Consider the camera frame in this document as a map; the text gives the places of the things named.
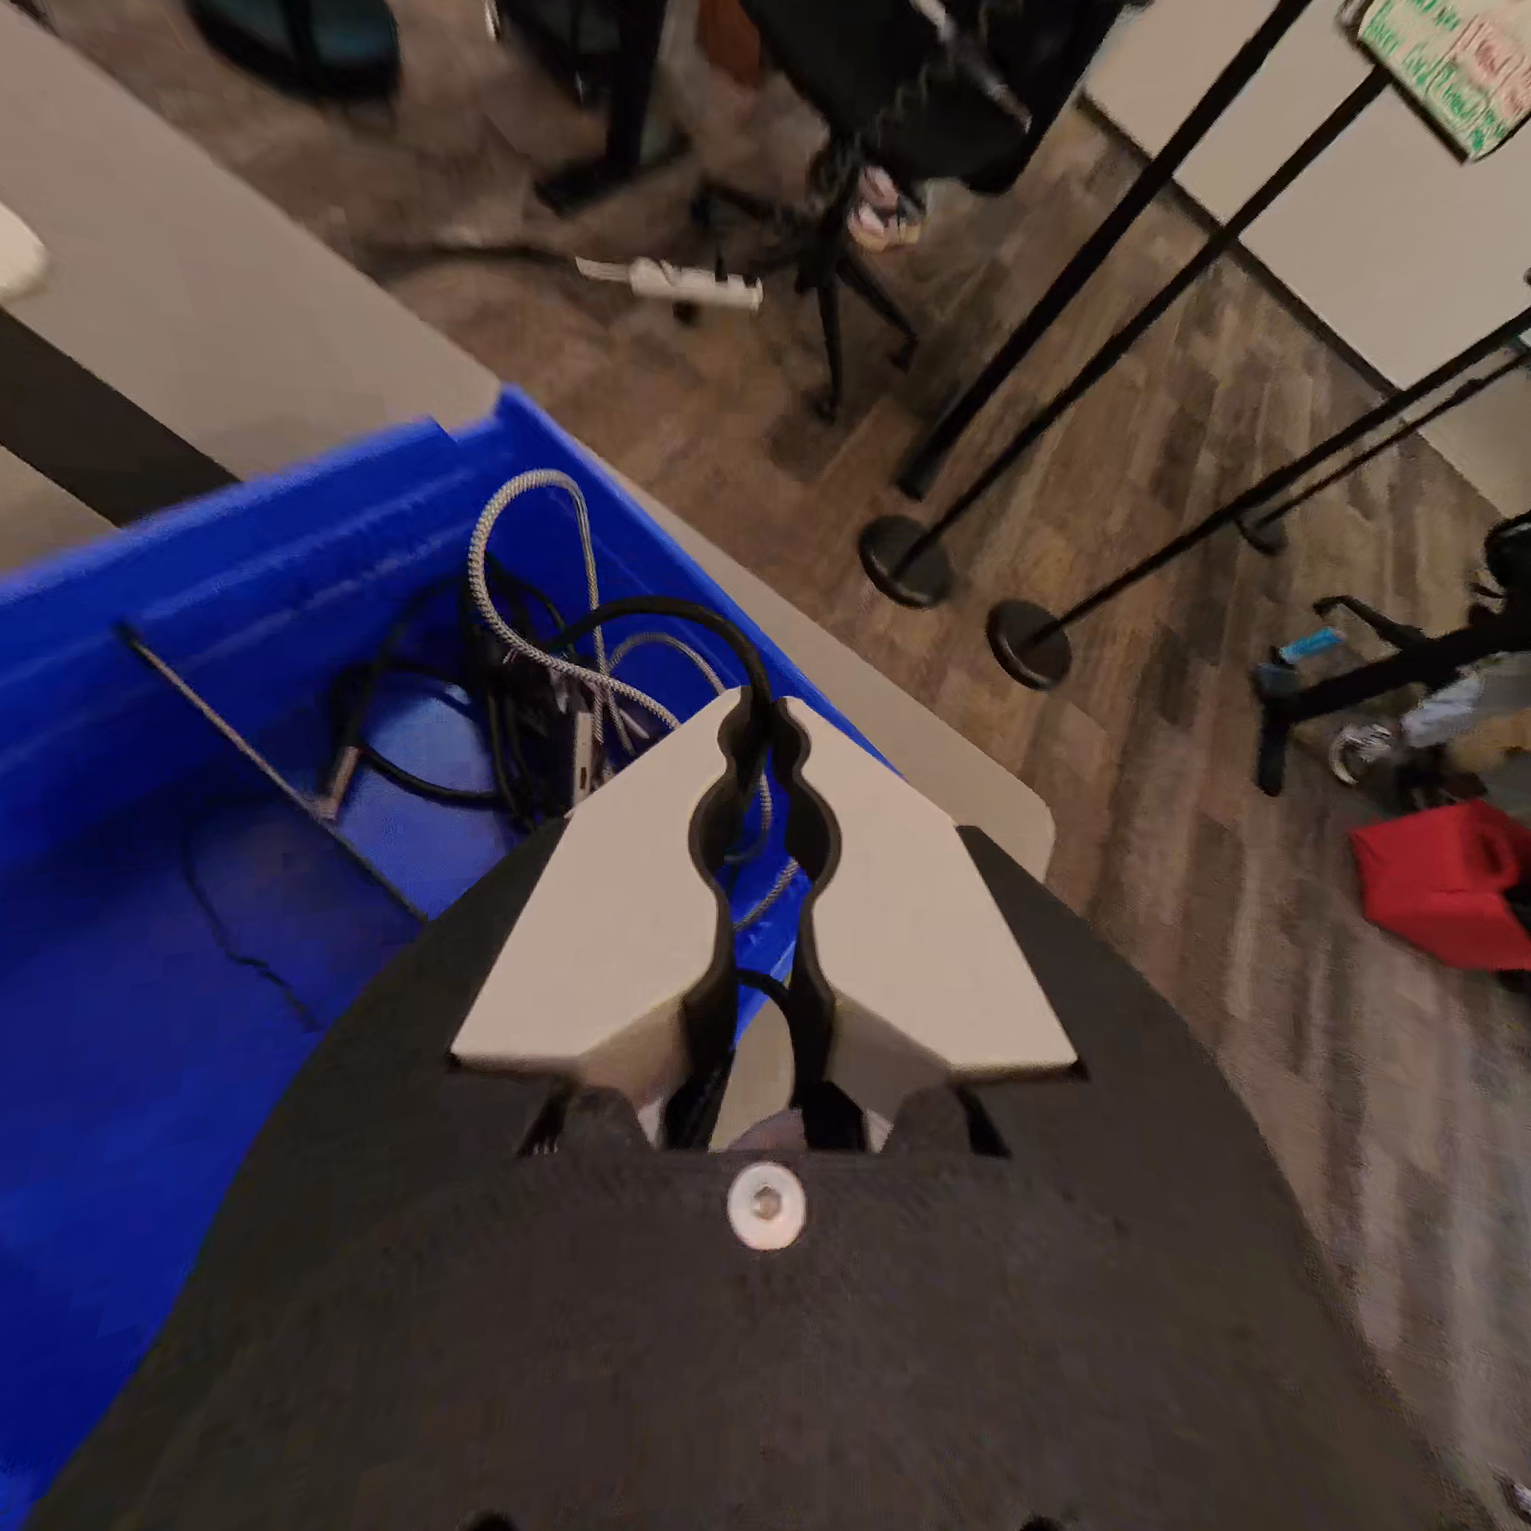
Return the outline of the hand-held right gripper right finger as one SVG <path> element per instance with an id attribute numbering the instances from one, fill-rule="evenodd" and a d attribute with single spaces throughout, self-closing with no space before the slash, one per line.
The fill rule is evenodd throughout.
<path id="1" fill-rule="evenodd" d="M 829 1082 L 891 1123 L 932 1088 L 1079 1067 L 947 811 L 812 707 L 779 710 L 779 780 L 810 881 L 794 991 Z"/>

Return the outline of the grey braided cable silver plug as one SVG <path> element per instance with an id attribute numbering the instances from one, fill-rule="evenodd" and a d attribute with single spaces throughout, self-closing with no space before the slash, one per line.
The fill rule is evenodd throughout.
<path id="1" fill-rule="evenodd" d="M 641 712 L 661 728 L 655 743 L 667 765 L 703 761 L 738 776 L 759 761 L 775 716 L 757 631 L 728 590 L 653 515 L 628 499 L 614 505 L 620 513 L 614 529 L 634 532 L 643 544 L 643 558 L 622 565 L 628 583 L 620 596 L 605 600 L 601 540 L 581 484 L 564 470 L 527 470 L 506 482 L 490 496 L 471 532 L 471 608 L 512 660 L 545 670 L 591 703 L 599 743 L 607 730 L 614 730 L 630 747 L 628 716 Z M 494 558 L 502 523 L 510 523 L 523 554 L 543 546 L 539 534 L 552 534 L 562 525 L 576 530 L 587 606 L 572 621 L 556 621 L 547 639 L 514 625 L 498 594 L 508 583 Z M 643 647 L 676 649 L 713 683 L 715 691 L 699 714 L 682 720 L 659 697 L 620 676 L 622 656 Z"/>

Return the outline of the white power strip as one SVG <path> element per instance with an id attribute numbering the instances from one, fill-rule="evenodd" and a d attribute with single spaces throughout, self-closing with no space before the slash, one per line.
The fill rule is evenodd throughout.
<path id="1" fill-rule="evenodd" d="M 759 279 L 728 271 L 719 275 L 715 269 L 703 267 L 680 267 L 655 258 L 632 261 L 574 258 L 574 265 L 585 281 L 622 287 L 634 296 L 684 312 L 719 308 L 757 314 L 765 300 L 765 289 Z"/>

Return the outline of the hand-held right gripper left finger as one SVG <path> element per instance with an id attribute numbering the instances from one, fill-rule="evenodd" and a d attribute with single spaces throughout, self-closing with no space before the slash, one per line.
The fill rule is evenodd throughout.
<path id="1" fill-rule="evenodd" d="M 728 902 L 697 815 L 734 807 L 727 691 L 562 823 L 456 1036 L 456 1063 L 620 1092 L 636 1109 L 730 1057 L 738 976 Z"/>

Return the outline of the background office desk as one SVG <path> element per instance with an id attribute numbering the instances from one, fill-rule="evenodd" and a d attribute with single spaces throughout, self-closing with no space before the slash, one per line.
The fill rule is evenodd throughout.
<path id="1" fill-rule="evenodd" d="M 1398 716 L 1356 720 L 1330 738 L 1330 774 L 1354 788 L 1373 767 L 1406 767 L 1445 751 L 1485 724 L 1528 716 L 1530 513 L 1501 521 L 1483 542 L 1485 583 L 1466 623 L 1445 635 L 1387 619 L 1350 596 L 1325 598 L 1315 614 L 1342 608 L 1388 654 L 1327 679 L 1305 681 L 1303 656 L 1323 654 L 1342 635 L 1325 627 L 1307 641 L 1274 649 L 1251 674 L 1259 705 L 1255 784 L 1278 798 L 1288 778 L 1294 732 L 1313 720 L 1357 714 L 1365 705 L 1404 695 Z"/>

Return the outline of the red storage crate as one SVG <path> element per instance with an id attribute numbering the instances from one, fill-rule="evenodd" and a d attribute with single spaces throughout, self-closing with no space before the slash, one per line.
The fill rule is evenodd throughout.
<path id="1" fill-rule="evenodd" d="M 1350 832 L 1369 923 L 1439 964 L 1530 968 L 1530 830 L 1485 801 Z"/>

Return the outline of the black office chair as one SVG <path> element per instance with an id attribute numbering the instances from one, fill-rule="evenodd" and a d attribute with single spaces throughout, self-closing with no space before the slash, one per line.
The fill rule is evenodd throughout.
<path id="1" fill-rule="evenodd" d="M 930 188 L 1005 196 L 1083 85 L 1121 18 L 1114 2 L 771 2 L 742 4 L 765 58 L 816 110 L 827 139 L 800 203 L 703 180 L 697 229 L 740 217 L 781 234 L 744 273 L 794 269 L 794 292 L 817 300 L 829 379 L 816 414 L 845 399 L 839 296 L 860 296 L 899 337 L 908 370 L 920 335 L 858 256 L 885 250 L 930 209 Z"/>

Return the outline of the blue plastic bin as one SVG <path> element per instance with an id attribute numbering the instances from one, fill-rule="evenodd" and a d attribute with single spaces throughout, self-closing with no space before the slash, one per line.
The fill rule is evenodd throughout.
<path id="1" fill-rule="evenodd" d="M 485 422 L 367 436 L 5 581 L 5 1527 L 159 1338 L 241 1160 L 339 1016 L 535 827 L 363 769 L 339 821 L 363 869 L 123 627 L 314 794 L 341 668 L 394 639 L 471 687 L 471 529 L 525 470 L 581 484 L 603 596 L 620 596 L 643 544 L 614 503 L 641 503 L 512 387 Z M 494 788 L 473 703 L 384 679 L 368 739 L 419 776 Z"/>

